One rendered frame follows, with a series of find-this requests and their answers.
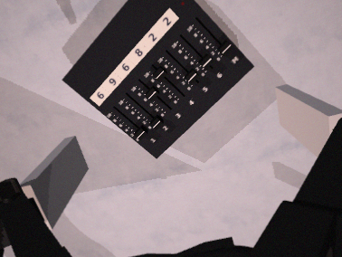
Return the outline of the black lighting desk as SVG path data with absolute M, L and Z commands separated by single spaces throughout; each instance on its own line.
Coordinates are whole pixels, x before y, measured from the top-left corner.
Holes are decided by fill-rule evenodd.
M 128 0 L 62 81 L 158 158 L 253 67 L 195 0 Z

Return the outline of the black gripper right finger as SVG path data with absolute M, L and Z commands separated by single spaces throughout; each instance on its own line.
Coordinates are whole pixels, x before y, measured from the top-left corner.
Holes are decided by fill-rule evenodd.
M 288 84 L 275 90 L 280 125 L 317 160 L 248 257 L 342 257 L 342 109 Z

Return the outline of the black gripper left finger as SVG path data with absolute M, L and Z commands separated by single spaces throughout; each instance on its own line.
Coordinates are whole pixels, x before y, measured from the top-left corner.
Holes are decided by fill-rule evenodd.
M 72 257 L 51 230 L 88 170 L 73 136 L 65 138 L 21 184 L 17 178 L 1 181 L 0 257 L 10 245 L 15 257 Z

